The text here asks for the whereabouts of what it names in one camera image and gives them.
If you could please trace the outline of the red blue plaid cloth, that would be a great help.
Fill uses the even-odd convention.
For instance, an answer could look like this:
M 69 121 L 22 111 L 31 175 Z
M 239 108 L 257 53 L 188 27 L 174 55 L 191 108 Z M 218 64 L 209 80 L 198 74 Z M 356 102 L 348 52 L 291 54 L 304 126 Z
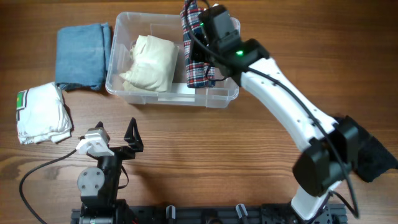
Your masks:
M 209 63 L 194 61 L 190 58 L 191 37 L 188 30 L 188 24 L 185 20 L 185 8 L 188 6 L 189 0 L 184 0 L 184 5 L 180 12 L 182 31 L 183 31 L 183 46 L 185 57 L 185 70 L 187 86 L 189 88 L 213 88 L 216 82 L 215 68 L 211 67 Z M 191 1 L 188 6 L 188 22 L 194 34 L 202 34 L 200 21 L 198 15 L 204 11 L 204 8 L 198 7 L 196 0 Z

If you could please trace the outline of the cream cloth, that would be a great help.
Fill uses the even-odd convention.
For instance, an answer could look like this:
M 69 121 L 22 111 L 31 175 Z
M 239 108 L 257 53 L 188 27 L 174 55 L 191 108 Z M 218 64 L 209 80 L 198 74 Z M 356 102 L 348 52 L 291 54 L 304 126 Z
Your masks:
M 119 76 L 126 91 L 168 92 L 172 89 L 179 47 L 169 40 L 140 35 L 131 47 L 133 64 Z

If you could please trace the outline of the black cloth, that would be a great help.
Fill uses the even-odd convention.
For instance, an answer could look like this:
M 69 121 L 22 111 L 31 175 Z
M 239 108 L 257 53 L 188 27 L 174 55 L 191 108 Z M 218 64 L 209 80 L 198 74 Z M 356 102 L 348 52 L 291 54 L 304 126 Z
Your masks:
M 338 123 L 348 118 L 359 131 L 360 150 L 358 152 L 358 168 L 356 174 L 365 182 L 370 183 L 390 169 L 397 169 L 397 159 L 371 133 L 349 116 L 333 117 Z

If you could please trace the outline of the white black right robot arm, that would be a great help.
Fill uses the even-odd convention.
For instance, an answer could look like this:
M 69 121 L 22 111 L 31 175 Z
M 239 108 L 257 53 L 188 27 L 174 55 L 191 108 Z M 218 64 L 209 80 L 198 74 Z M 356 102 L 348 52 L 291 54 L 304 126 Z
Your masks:
M 288 223 L 312 223 L 341 182 L 358 166 L 359 131 L 352 120 L 337 122 L 312 104 L 284 76 L 255 39 L 242 40 L 229 11 L 208 6 L 198 15 L 201 35 L 192 34 L 191 59 L 216 67 L 255 96 L 280 122 L 301 155 L 293 173 L 299 184 L 283 214 Z

